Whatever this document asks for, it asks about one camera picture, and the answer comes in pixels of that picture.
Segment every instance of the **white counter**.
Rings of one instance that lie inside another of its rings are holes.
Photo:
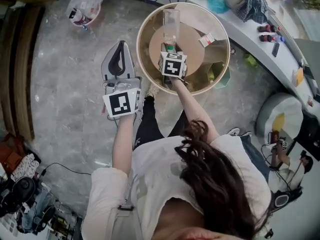
[[[157,0],[160,4],[168,4],[169,0]],[[207,0],[188,0],[190,3],[195,3],[205,8]],[[241,47],[251,53],[258,61],[260,61],[274,76],[297,98],[301,101],[303,108],[314,113],[314,109],[307,105],[308,97],[313,96],[307,81],[295,87],[292,83],[293,70],[299,68],[298,63],[288,47],[281,43],[277,57],[272,55],[273,43],[260,42],[257,27],[260,24],[249,20],[242,22],[231,10],[224,14],[214,13],[223,24],[228,36],[238,43]]]

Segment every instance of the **white t-shirt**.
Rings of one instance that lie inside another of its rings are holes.
[[[149,142],[136,148],[132,154],[133,176],[137,176],[131,186],[131,201],[137,208],[144,240],[152,238],[160,212],[171,198],[182,199],[203,213],[191,187],[180,179],[184,164],[174,148],[181,145],[183,139],[175,136]],[[271,192],[264,176],[251,163],[241,139],[222,135],[211,145],[233,160],[243,179],[251,210],[260,219],[269,206]],[[118,169],[100,168],[93,172],[82,225],[84,240],[111,239],[116,218],[111,210],[125,203],[127,184],[127,175]]]
[[[291,190],[296,189],[304,177],[305,167],[302,165],[300,160],[290,159],[289,167],[279,170],[278,173],[283,179],[278,176],[275,171],[271,171],[269,174],[268,184],[273,193],[278,190],[282,192],[289,191],[285,181],[288,183]]]

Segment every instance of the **white marker cube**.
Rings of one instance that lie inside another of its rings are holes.
[[[130,115],[138,111],[141,89],[133,88],[106,94],[103,101],[111,118]]]
[[[186,55],[162,51],[159,60],[159,70],[164,76],[181,78],[186,61]]]

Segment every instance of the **gray tile floor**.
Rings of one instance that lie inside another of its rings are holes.
[[[116,125],[102,113],[104,89],[101,63],[118,41],[127,41],[136,73],[143,77],[142,92],[149,83],[138,67],[136,38],[143,20],[156,7],[135,0],[104,0],[96,24],[88,31],[73,26],[65,11],[69,0],[47,6],[35,45],[31,76],[31,108],[35,131],[33,148],[42,159],[40,168],[54,162],[78,172],[92,173],[110,164]],[[196,96],[217,130],[233,127],[253,130],[265,99],[280,88],[261,66],[247,66],[244,52],[231,56],[231,80],[227,87]],[[159,128],[168,134],[180,116],[177,96],[160,92],[156,98]],[[135,122],[137,130],[139,120]],[[43,178],[54,195],[83,215],[91,178],[59,165]]]

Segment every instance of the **round table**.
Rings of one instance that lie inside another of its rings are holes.
[[[136,53],[142,71],[161,90],[176,94],[174,90],[162,84],[162,74],[158,70],[161,43],[164,43],[164,9],[180,11],[180,31],[176,43],[187,55],[187,88],[192,95],[208,91],[226,73],[230,59],[230,43],[221,22],[209,10],[193,3],[166,4],[144,20],[136,40]],[[214,41],[209,45],[203,45],[200,39],[208,34],[212,35]]]

